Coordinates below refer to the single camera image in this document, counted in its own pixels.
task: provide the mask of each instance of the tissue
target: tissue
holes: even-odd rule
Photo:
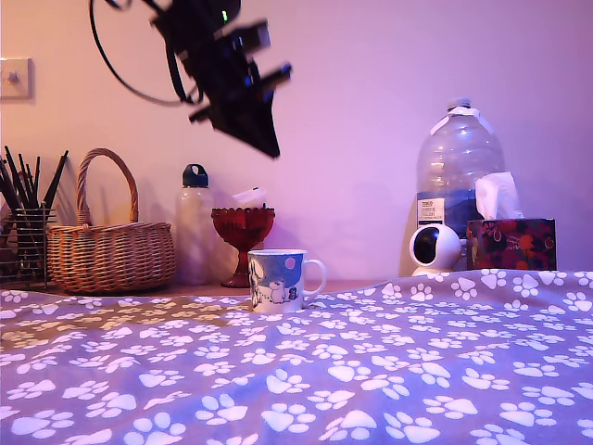
[[[237,202],[237,207],[243,209],[261,208],[264,206],[266,191],[263,188],[255,187],[251,190],[233,195],[233,198]]]
[[[475,182],[475,205],[485,220],[524,218],[514,179],[509,172],[491,173]]]

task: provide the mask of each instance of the mug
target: mug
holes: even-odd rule
[[[250,250],[249,284],[254,312],[286,313],[305,308],[309,295],[325,287],[325,266],[319,260],[306,260],[306,250],[268,248]],[[305,290],[303,266],[317,264],[322,269],[322,284]]]

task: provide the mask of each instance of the tissue box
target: tissue box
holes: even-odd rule
[[[558,270],[554,220],[474,220],[466,235],[468,270]]]

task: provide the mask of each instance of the purple fabric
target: purple fabric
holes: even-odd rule
[[[3,290],[3,443],[584,443],[593,273],[483,270],[319,295]]]

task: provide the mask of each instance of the security camera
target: security camera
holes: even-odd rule
[[[444,224],[424,225],[411,236],[410,256],[418,265],[412,276],[450,272],[461,257],[461,241]]]

